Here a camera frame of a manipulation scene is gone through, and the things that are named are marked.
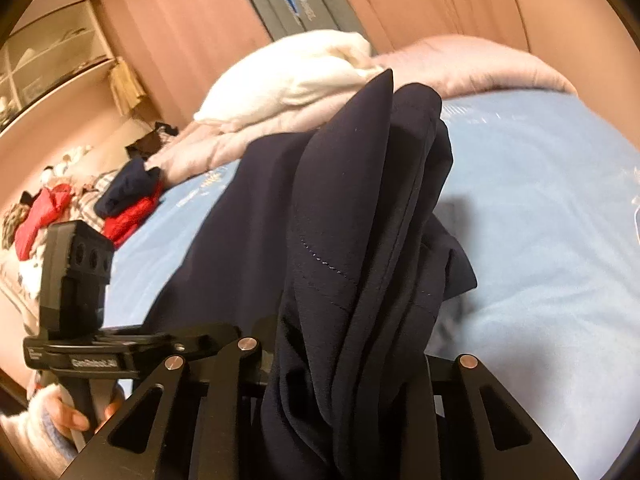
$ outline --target red clothing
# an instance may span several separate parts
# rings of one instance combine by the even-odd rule
[[[69,184],[58,184],[51,190],[42,188],[29,211],[29,216],[15,232],[15,252],[21,262],[29,259],[29,252],[38,230],[55,222],[62,215],[71,202],[71,195],[72,189]]]
[[[141,198],[118,216],[107,218],[104,221],[102,234],[111,240],[116,248],[119,248],[140,227],[146,217],[156,210],[161,193],[162,184],[158,182],[153,195]]]

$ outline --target cabinet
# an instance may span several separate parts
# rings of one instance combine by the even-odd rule
[[[0,50],[0,131],[60,85],[112,60],[89,1],[22,28]]]

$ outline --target plaid fabric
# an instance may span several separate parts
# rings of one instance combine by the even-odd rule
[[[104,192],[107,191],[107,188],[111,185],[117,174],[118,170],[102,174],[95,180],[94,188],[84,193],[84,195],[78,199],[79,219],[89,224],[99,233],[102,232],[102,228],[104,227],[104,220],[95,213],[94,205]]]

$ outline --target silver screw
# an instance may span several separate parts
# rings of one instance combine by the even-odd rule
[[[253,350],[258,345],[258,342],[253,337],[243,337],[238,341],[238,348],[243,352]]]
[[[168,357],[164,362],[164,366],[167,370],[177,370],[179,368],[182,368],[183,364],[184,359],[179,355],[172,355],[171,357]]]
[[[460,364],[465,368],[475,368],[478,366],[478,359],[473,357],[472,355],[465,354],[460,356]]]

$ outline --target clothing stitching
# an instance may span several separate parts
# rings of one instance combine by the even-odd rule
[[[409,302],[407,303],[407,306],[414,306],[414,307],[416,307],[416,308],[419,308],[420,310],[425,311],[425,313],[427,313],[427,314],[428,314],[428,316],[429,316],[431,319],[433,319],[434,321],[436,321],[436,320],[438,319],[437,314],[436,314],[436,315],[434,315],[434,313],[433,313],[431,310],[429,310],[429,309],[427,308],[427,306],[426,306],[426,305],[424,305],[423,303],[416,303],[415,301],[409,301]]]
[[[408,85],[426,86],[426,85],[423,85],[422,83],[409,83]],[[414,110],[416,112],[421,112],[424,115],[428,115],[430,121],[433,121],[433,115],[430,113],[432,110],[425,110],[424,108],[420,108],[419,106],[415,106],[415,105],[412,105],[412,104],[409,104],[409,103],[402,103],[402,104],[393,103],[391,105],[391,111],[392,112],[397,112],[398,110],[404,110],[405,108],[408,108],[409,110]]]
[[[336,269],[334,266],[329,265],[328,262],[324,261],[322,258],[320,258],[320,256],[318,256],[315,252],[312,251],[311,247],[309,247],[306,242],[303,240],[302,236],[300,235],[300,242],[304,245],[304,247],[306,248],[307,251],[309,251],[309,253],[316,259],[318,260],[321,264],[323,264],[325,267],[334,270],[335,272],[337,272],[338,274],[340,274],[345,280],[350,281],[351,283],[354,283],[354,281],[349,278],[344,272],[342,272],[340,269]]]
[[[323,298],[325,298],[329,303],[331,303],[333,306],[336,306],[337,308],[339,308],[340,310],[345,311],[347,314],[350,314],[351,311],[350,309],[346,308],[345,306],[342,306],[341,304],[335,303],[335,301],[332,301],[331,298],[329,298],[324,292],[322,292],[308,277],[305,276],[305,273],[300,271],[300,276],[302,276],[302,278],[306,281],[306,284],[308,286],[310,286],[313,290],[315,290],[318,294],[320,294],[320,296],[322,296]]]

